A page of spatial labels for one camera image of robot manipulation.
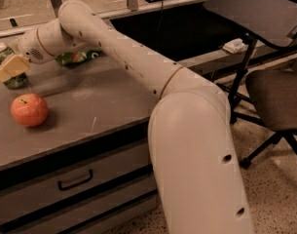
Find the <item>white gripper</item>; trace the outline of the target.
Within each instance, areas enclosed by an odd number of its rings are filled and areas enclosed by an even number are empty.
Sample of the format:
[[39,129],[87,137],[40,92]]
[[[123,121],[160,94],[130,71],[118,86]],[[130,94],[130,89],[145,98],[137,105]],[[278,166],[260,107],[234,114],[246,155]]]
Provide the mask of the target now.
[[43,47],[37,28],[26,31],[14,40],[12,47],[15,54],[10,54],[0,64],[0,82],[6,82],[27,71],[29,61],[42,64],[54,58]]

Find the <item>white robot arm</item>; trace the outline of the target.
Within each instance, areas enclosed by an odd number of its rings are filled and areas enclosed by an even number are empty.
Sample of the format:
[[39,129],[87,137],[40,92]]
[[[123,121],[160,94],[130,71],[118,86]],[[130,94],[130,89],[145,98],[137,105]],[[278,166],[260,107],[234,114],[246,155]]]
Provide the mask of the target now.
[[224,92],[87,4],[6,41],[49,105],[35,129],[0,83],[0,234],[103,234],[162,207],[169,234],[254,234]]

